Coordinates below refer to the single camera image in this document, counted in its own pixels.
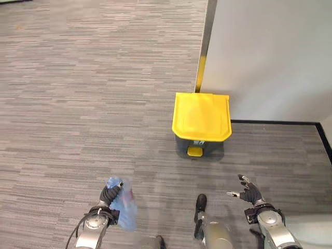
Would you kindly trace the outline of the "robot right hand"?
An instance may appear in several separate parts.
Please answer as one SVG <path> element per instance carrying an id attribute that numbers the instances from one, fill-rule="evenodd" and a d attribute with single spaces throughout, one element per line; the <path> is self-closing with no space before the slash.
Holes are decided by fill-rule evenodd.
<path id="1" fill-rule="evenodd" d="M 247 176 L 238 174 L 238 178 L 241 185 L 244 186 L 244 190 L 242 192 L 228 191 L 226 192 L 228 196 L 249 202 L 253 206 L 266 203 L 259 189 L 249 180 Z"/>

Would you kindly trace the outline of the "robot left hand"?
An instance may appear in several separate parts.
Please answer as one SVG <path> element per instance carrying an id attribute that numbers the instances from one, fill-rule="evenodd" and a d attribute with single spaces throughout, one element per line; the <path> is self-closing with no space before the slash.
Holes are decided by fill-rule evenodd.
<path id="1" fill-rule="evenodd" d="M 118 197 L 122 187 L 123 182 L 120 182 L 118 185 L 115 185 L 112 188 L 108 188 L 107 186 L 105 186 L 101 191 L 98 205 L 110 206 L 111 203 Z"/>

